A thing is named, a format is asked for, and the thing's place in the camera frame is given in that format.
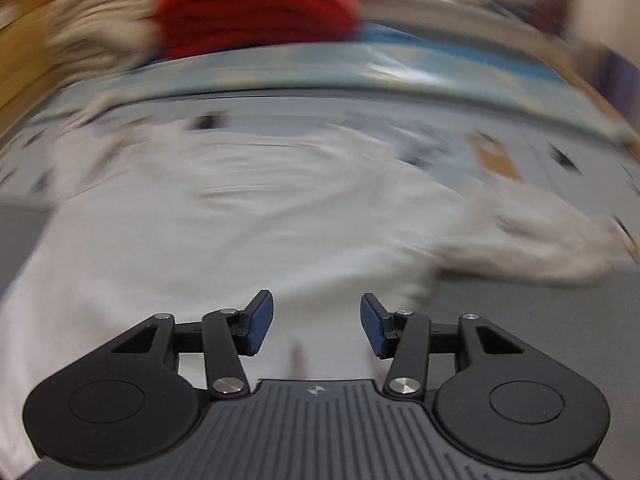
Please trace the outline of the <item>light blue folded mat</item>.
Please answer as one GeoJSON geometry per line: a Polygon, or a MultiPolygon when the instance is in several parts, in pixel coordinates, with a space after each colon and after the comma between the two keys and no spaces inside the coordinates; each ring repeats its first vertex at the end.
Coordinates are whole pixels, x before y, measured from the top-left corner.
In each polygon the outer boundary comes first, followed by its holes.
{"type": "Polygon", "coordinates": [[[569,128],[614,144],[637,133],[604,112],[581,88],[539,60],[466,47],[408,44],[287,44],[155,63],[87,79],[50,93],[24,115],[47,122],[73,115],[96,99],[117,104],[224,92],[352,90],[413,94],[458,102],[569,128]]]}

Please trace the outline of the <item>red folded blanket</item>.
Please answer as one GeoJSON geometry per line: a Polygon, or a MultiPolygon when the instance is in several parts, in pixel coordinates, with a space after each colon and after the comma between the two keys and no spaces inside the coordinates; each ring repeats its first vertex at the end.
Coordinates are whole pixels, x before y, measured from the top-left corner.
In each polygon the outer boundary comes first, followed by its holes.
{"type": "Polygon", "coordinates": [[[349,40],[358,0],[160,0],[154,14],[163,58],[349,40]]]}

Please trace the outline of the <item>cream folded blanket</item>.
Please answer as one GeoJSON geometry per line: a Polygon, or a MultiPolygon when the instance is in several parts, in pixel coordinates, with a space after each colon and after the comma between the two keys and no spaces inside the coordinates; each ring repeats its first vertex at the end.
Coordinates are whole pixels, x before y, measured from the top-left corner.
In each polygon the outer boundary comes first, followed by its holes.
{"type": "Polygon", "coordinates": [[[54,0],[47,48],[66,84],[126,72],[160,52],[160,0],[54,0]]]}

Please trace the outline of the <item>wooden bed frame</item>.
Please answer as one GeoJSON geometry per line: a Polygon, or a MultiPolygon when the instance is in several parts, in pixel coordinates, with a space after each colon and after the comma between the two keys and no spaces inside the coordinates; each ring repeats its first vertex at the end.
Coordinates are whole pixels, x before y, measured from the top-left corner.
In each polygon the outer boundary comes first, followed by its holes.
{"type": "Polygon", "coordinates": [[[47,48],[54,0],[1,0],[1,130],[60,85],[47,48]]]}

